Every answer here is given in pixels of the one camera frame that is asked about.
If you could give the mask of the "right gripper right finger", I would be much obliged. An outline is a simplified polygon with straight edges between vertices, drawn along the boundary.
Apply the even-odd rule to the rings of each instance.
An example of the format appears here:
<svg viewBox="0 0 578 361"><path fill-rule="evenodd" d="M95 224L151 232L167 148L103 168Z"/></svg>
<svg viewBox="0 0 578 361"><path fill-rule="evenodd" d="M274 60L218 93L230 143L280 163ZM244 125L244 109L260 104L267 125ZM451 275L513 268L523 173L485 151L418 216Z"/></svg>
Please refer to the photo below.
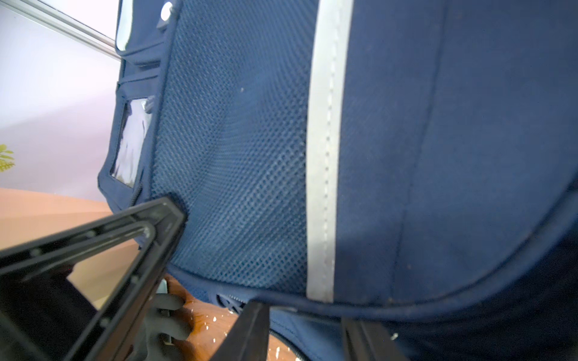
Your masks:
<svg viewBox="0 0 578 361"><path fill-rule="evenodd" d="M382 323L343 318L341 324L347 361L406 361Z"/></svg>

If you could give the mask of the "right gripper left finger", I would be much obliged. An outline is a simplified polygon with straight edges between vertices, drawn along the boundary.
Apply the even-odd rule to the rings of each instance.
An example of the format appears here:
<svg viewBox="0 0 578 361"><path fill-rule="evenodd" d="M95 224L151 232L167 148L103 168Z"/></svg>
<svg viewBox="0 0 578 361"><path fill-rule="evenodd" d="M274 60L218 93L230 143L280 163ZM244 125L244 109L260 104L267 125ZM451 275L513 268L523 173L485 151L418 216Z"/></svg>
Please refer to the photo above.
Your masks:
<svg viewBox="0 0 578 361"><path fill-rule="evenodd" d="M250 301L210 361L266 361L270 306Z"/></svg>

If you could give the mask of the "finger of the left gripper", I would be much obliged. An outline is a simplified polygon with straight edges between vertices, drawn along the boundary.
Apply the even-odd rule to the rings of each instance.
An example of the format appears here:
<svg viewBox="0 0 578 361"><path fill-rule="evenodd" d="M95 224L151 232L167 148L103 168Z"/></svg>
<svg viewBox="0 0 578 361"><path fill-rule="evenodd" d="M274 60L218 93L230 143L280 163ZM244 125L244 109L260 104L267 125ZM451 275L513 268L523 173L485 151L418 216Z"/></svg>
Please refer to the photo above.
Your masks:
<svg viewBox="0 0 578 361"><path fill-rule="evenodd" d="M78 230L65 248L1 252L3 360L122 360L147 314L185 224L163 197ZM66 280L75 262L117 244L143 239L112 295L94 308Z"/></svg>

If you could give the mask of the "navy blue backpack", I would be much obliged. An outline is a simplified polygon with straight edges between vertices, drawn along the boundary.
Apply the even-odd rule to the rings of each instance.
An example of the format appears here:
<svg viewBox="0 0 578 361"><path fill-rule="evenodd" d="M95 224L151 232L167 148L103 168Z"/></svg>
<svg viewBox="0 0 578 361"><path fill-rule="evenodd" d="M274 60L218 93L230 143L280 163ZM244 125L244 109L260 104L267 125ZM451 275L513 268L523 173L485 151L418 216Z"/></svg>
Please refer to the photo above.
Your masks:
<svg viewBox="0 0 578 361"><path fill-rule="evenodd" d="M304 359L577 358L575 1L121 1L98 185Z"/></svg>

